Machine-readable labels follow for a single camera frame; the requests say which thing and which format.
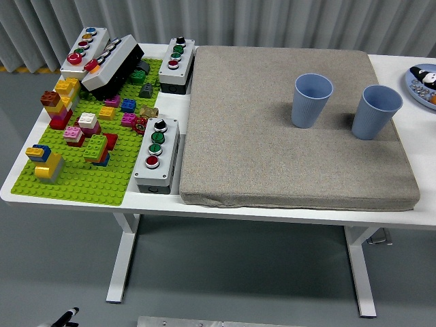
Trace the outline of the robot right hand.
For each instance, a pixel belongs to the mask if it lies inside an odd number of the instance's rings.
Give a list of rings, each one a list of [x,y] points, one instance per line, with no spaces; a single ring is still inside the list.
[[[435,72],[430,72],[428,70],[422,69],[418,66],[413,66],[409,71],[414,75],[414,77],[421,82],[424,86],[435,90]]]

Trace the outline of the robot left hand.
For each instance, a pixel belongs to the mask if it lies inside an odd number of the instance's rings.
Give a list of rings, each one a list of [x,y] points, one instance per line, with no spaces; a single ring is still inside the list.
[[[79,312],[78,307],[73,307],[66,311],[60,318],[54,322],[44,322],[38,327],[79,327],[79,323],[73,322],[72,318]]]

